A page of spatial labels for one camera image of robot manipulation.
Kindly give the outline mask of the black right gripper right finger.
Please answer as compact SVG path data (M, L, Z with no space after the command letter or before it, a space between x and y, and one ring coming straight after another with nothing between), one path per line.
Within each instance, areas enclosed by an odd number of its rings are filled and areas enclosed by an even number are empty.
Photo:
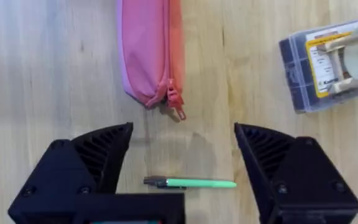
M351 223L358 198L316 139L235 123L261 223Z

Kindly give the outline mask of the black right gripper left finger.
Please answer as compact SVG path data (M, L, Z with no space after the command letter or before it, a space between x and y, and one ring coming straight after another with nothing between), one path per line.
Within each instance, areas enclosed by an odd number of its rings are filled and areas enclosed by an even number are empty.
M7 213L15 223L74 223L77 199L115 194L134 125L51 142Z

